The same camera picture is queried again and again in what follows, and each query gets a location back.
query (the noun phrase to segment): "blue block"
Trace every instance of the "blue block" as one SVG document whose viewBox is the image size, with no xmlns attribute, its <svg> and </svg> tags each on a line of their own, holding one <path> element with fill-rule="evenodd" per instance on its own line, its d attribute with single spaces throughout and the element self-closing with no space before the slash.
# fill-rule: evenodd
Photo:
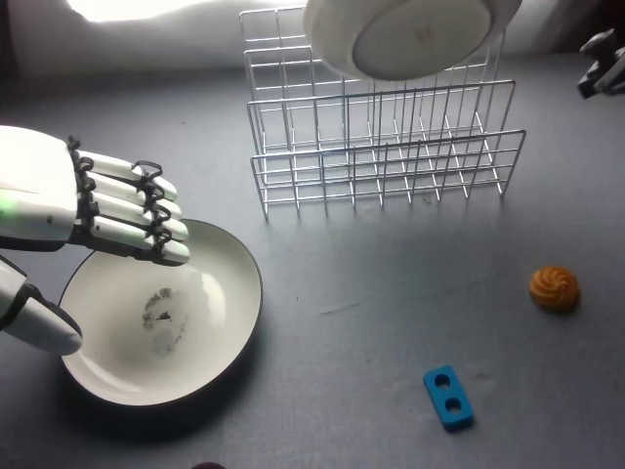
<svg viewBox="0 0 625 469">
<path fill-rule="evenodd" d="M 473 408 L 451 366 L 428 371 L 423 382 L 445 430 L 453 432 L 473 423 Z"/>
</svg>

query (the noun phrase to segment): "table surface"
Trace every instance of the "table surface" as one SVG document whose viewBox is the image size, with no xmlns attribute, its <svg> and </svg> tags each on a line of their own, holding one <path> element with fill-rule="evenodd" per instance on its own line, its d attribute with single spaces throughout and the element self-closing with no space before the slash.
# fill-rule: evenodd
<svg viewBox="0 0 625 469">
<path fill-rule="evenodd" d="M 583 101 L 576 83 L 588 65 L 503 63 L 500 77 L 518 81 L 508 128 L 527 130 L 503 201 L 490 189 L 469 203 L 450 193 L 355 213 L 339 202 L 299 220 L 284 207 L 268 223 L 249 167 L 242 70 L 5 87 L 2 123 L 162 163 L 187 217 L 253 252 L 265 305 L 245 363 L 195 404 L 193 425 L 179 414 L 184 431 L 149 414 L 137 430 L 135 417 L 81 404 L 59 359 L 2 335 L 0 466 L 620 466 L 625 98 Z M 55 301 L 87 254 L 3 252 Z M 577 273 L 573 316 L 532 304 L 527 283 L 544 265 Z M 453 435 L 422 383 L 447 363 L 476 414 Z"/>
</svg>

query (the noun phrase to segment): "metal wire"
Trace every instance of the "metal wire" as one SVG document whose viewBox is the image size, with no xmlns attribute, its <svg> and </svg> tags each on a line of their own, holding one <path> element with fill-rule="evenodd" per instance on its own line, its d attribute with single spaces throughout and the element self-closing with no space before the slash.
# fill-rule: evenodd
<svg viewBox="0 0 625 469">
<path fill-rule="evenodd" d="M 314 56 L 304 7 L 239 19 L 252 101 L 251 158 L 265 216 L 271 205 L 496 187 L 506 193 L 525 132 L 505 131 L 515 91 L 497 80 L 504 35 L 434 76 L 403 83 L 340 76 Z"/>
</svg>

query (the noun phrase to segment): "silver dish rack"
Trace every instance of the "silver dish rack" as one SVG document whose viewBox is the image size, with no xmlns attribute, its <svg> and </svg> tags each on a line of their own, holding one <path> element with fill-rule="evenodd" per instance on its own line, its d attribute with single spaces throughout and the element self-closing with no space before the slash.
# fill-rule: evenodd
<svg viewBox="0 0 625 469">
<path fill-rule="evenodd" d="M 505 130 L 515 82 L 498 80 L 505 34 L 466 61 L 407 82 L 350 79 L 316 58 L 304 7 L 243 12 L 250 162 L 270 206 L 449 190 L 506 193 L 525 138 Z"/>
</svg>

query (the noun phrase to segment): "background wall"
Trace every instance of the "background wall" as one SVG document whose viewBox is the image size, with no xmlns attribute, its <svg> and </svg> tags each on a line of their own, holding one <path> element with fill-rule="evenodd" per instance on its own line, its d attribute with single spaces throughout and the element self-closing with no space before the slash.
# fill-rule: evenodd
<svg viewBox="0 0 625 469">
<path fill-rule="evenodd" d="M 242 66 L 239 12 L 289 3 L 302 0 L 209 0 L 150 20 L 101 23 L 86 21 L 65 0 L 9 0 L 9 11 L 21 76 L 36 77 Z M 506 51 L 558 50 L 599 3 L 524 0 Z"/>
</svg>

